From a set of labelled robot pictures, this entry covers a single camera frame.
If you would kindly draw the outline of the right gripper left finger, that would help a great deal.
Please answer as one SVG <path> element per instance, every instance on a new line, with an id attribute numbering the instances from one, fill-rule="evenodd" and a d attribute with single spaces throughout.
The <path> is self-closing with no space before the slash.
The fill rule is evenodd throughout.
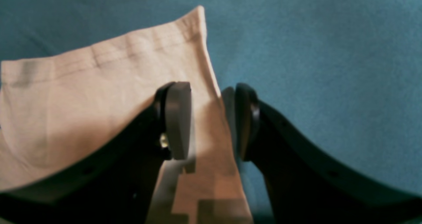
<path id="1" fill-rule="evenodd" d="M 1 192 L 1 218 L 13 224 L 143 224 L 160 168 L 186 160 L 191 86 L 170 82 L 115 138 L 38 182 Z"/>

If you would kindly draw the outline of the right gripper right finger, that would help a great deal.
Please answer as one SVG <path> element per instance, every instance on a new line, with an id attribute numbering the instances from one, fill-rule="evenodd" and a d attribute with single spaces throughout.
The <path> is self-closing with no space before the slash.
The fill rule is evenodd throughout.
<path id="1" fill-rule="evenodd" d="M 246 83 L 222 92 L 234 157 L 261 173 L 277 224 L 420 224 L 421 195 L 377 182 L 307 139 Z"/>

